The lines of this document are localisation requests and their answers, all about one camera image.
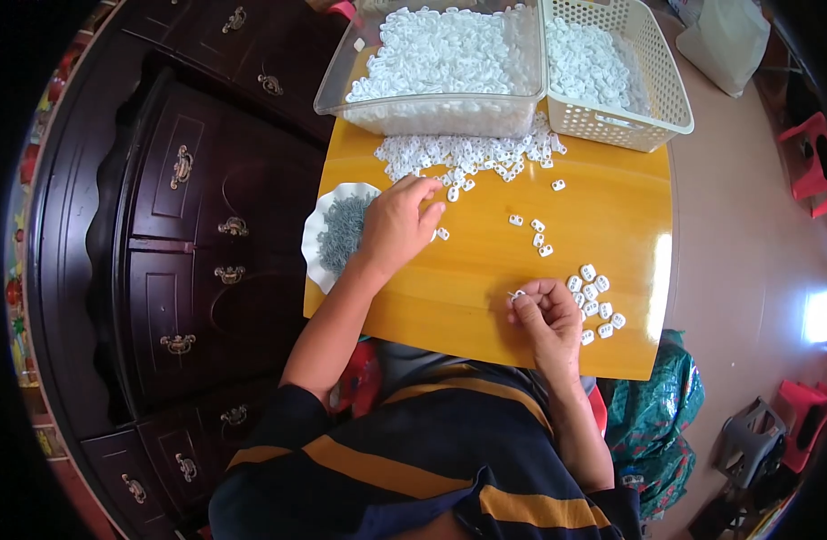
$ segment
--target yellow table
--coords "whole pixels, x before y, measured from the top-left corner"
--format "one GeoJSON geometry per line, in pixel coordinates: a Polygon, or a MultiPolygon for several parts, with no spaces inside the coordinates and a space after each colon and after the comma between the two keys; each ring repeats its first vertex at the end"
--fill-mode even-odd
{"type": "MultiPolygon", "coordinates": [[[[388,189],[385,162],[374,157],[383,137],[339,119],[324,164],[318,196],[338,184],[367,182],[388,189]]],[[[581,348],[583,375],[648,379],[666,310],[671,272],[672,203],[667,149],[642,154],[562,136],[554,168],[526,162],[509,182],[490,170],[476,187],[447,203],[436,238],[378,294],[363,333],[413,347],[496,364],[533,367],[522,330],[506,322],[507,292],[536,277],[566,280],[592,264],[611,281],[598,300],[611,302],[627,325],[606,340],[581,348]],[[555,192],[554,180],[566,181],[555,192]],[[525,219],[522,227],[509,214],[525,219]],[[546,225],[554,254],[540,257],[530,221],[546,225]]],[[[440,176],[444,166],[423,175],[440,176]]],[[[446,197],[446,189],[436,200],[446,197]]],[[[303,315],[311,317],[324,295],[306,278],[303,315]]],[[[589,317],[586,329],[603,323],[589,317]]]]}

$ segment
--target drawer handle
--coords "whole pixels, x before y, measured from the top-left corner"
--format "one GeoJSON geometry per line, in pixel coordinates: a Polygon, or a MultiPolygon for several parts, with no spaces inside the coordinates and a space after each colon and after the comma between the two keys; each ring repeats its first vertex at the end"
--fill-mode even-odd
{"type": "Polygon", "coordinates": [[[230,426],[238,426],[245,422],[246,418],[248,418],[248,406],[243,404],[239,407],[234,407],[228,412],[223,412],[221,418],[222,422],[225,422],[230,426]]]}
{"type": "Polygon", "coordinates": [[[147,492],[143,490],[143,486],[140,484],[139,481],[133,481],[132,479],[128,478],[127,474],[123,474],[122,481],[126,483],[128,486],[128,492],[132,494],[132,497],[135,498],[135,501],[138,504],[144,504],[144,501],[147,500],[147,492]]]}
{"type": "Polygon", "coordinates": [[[230,236],[248,236],[246,222],[239,218],[228,218],[224,223],[219,223],[218,232],[226,232],[230,236]]]}
{"type": "Polygon", "coordinates": [[[263,86],[263,91],[271,96],[280,96],[285,93],[285,91],[281,89],[279,80],[272,75],[258,75],[257,81],[263,86]]]}
{"type": "Polygon", "coordinates": [[[238,30],[246,24],[246,10],[243,6],[234,9],[234,14],[228,17],[228,22],[222,27],[222,34],[227,34],[230,30],[238,30]]]}
{"type": "Polygon", "coordinates": [[[189,148],[184,144],[177,152],[177,164],[173,166],[173,177],[171,177],[171,189],[176,189],[180,184],[186,183],[192,174],[192,163],[194,158],[189,154],[189,148]]]}
{"type": "Polygon", "coordinates": [[[198,468],[195,467],[195,462],[189,458],[183,458],[182,454],[176,454],[173,456],[177,459],[177,463],[180,464],[180,470],[183,473],[183,478],[185,478],[186,482],[191,482],[198,476],[198,468]]]}
{"type": "Polygon", "coordinates": [[[236,268],[233,266],[228,266],[228,268],[222,268],[219,266],[213,273],[222,278],[223,284],[233,285],[239,283],[239,281],[243,279],[243,274],[245,271],[246,269],[244,266],[237,266],[236,268]]]}
{"type": "Polygon", "coordinates": [[[167,346],[167,351],[170,352],[170,354],[186,354],[192,350],[192,343],[197,339],[192,333],[185,337],[175,335],[172,338],[168,335],[163,335],[161,336],[160,342],[162,345],[167,346]]]}

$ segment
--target white plastic basket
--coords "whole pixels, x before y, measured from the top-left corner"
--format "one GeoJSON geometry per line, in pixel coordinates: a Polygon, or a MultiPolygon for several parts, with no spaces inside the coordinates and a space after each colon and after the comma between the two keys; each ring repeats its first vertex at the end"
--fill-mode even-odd
{"type": "Polygon", "coordinates": [[[652,152],[677,134],[692,132],[695,123],[674,57],[650,8],[638,0],[611,0],[609,5],[580,0],[551,0],[552,18],[567,23],[615,30],[629,41],[638,57],[650,97],[646,117],[606,105],[591,107],[578,99],[548,91],[548,121],[553,131],[652,152]]]}

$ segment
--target tiled floor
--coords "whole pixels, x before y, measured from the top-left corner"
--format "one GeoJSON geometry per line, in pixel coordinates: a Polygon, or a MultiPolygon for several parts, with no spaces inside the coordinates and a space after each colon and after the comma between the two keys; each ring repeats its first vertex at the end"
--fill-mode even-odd
{"type": "Polygon", "coordinates": [[[674,236],[666,328],[686,330],[705,405],[686,438],[698,460],[688,494],[654,538],[685,529],[724,477],[710,468],[726,418],[784,378],[827,375],[827,342],[806,328],[827,305],[827,217],[792,200],[775,131],[751,83],[740,99],[720,92],[674,49],[679,22],[657,14],[687,88],[695,131],[671,142],[674,236]]]}

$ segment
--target navy and yellow striped shirt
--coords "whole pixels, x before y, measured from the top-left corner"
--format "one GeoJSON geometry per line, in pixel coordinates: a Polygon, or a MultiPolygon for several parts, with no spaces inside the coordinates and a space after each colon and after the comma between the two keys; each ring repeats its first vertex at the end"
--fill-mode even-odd
{"type": "Polygon", "coordinates": [[[269,402],[212,497],[216,540],[386,538],[450,510],[472,537],[641,537],[636,491],[585,496],[512,378],[446,366],[341,425],[296,386],[269,402]]]}

